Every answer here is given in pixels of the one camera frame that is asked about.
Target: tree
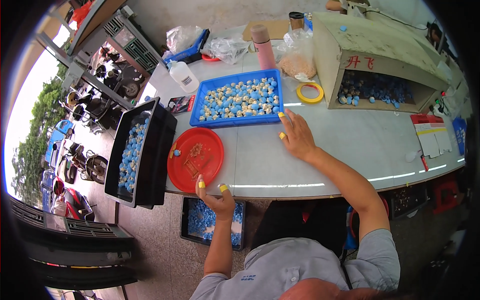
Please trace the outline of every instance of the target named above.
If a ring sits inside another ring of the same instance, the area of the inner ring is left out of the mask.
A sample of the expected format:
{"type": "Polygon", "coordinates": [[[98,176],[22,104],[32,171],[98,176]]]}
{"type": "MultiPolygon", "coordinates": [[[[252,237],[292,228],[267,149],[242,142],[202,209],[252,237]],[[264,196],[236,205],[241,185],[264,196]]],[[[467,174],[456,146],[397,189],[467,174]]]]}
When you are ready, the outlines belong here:
{"type": "MultiPolygon", "coordinates": [[[[63,80],[67,68],[61,63],[58,67],[57,76],[63,80]]],[[[48,145],[47,128],[54,127],[66,115],[66,111],[59,104],[59,101],[65,99],[61,84],[62,81],[58,78],[50,78],[48,83],[43,83],[43,90],[32,108],[30,132],[25,142],[15,149],[12,158],[15,171],[12,187],[15,193],[29,204],[41,202],[40,182],[45,170],[43,155],[48,145]]]]}

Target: cardboard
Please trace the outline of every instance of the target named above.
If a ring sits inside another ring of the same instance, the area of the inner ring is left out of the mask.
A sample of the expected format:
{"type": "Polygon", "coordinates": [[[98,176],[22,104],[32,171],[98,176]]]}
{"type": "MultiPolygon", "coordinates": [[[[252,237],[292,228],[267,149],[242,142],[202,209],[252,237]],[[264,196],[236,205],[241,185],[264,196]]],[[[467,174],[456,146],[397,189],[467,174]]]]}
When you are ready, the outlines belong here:
{"type": "Polygon", "coordinates": [[[243,40],[251,41],[252,34],[250,33],[250,28],[255,25],[262,24],[268,29],[268,35],[270,39],[283,39],[285,33],[288,32],[288,27],[290,25],[289,20],[274,20],[274,21],[250,21],[247,24],[247,27],[243,31],[243,40]]]}

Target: red helmet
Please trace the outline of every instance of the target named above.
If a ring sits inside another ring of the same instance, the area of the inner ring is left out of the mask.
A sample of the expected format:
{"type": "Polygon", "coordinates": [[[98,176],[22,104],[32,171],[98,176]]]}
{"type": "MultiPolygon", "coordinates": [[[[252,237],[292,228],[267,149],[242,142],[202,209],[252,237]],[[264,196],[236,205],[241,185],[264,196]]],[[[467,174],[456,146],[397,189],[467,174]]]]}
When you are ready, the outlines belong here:
{"type": "Polygon", "coordinates": [[[63,192],[63,188],[64,188],[64,184],[63,184],[63,181],[60,177],[56,176],[55,179],[53,180],[52,182],[52,189],[53,189],[53,192],[59,196],[62,194],[63,192]]]}

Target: hand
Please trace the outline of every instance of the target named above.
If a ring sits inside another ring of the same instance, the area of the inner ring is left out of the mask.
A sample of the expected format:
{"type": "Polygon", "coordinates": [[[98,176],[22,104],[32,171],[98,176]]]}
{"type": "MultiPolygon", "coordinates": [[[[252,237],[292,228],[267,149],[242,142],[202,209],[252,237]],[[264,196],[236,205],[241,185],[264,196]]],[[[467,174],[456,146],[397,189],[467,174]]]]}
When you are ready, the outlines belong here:
{"type": "Polygon", "coordinates": [[[225,184],[221,183],[218,187],[223,196],[223,198],[220,199],[207,194],[205,190],[204,176],[199,175],[197,183],[195,184],[195,193],[208,207],[210,207],[211,210],[214,211],[217,221],[231,221],[233,218],[233,211],[235,210],[235,200],[233,200],[232,194],[225,184]]]}
{"type": "Polygon", "coordinates": [[[301,160],[308,161],[310,157],[315,154],[316,149],[318,149],[318,147],[315,146],[312,132],[301,115],[295,114],[288,108],[285,109],[285,113],[291,122],[285,115],[280,117],[280,120],[285,127],[287,135],[283,132],[279,132],[278,134],[290,154],[301,160]]]}

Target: white plastic bottle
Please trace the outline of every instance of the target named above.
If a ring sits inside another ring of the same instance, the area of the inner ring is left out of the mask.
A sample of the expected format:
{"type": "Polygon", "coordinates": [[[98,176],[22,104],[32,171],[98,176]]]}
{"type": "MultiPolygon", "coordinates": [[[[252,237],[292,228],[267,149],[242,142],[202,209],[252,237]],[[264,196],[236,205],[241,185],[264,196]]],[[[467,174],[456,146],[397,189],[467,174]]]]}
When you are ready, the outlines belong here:
{"type": "Polygon", "coordinates": [[[167,64],[170,76],[182,87],[186,93],[194,92],[200,83],[197,77],[190,71],[190,68],[183,61],[172,60],[167,64]]]}

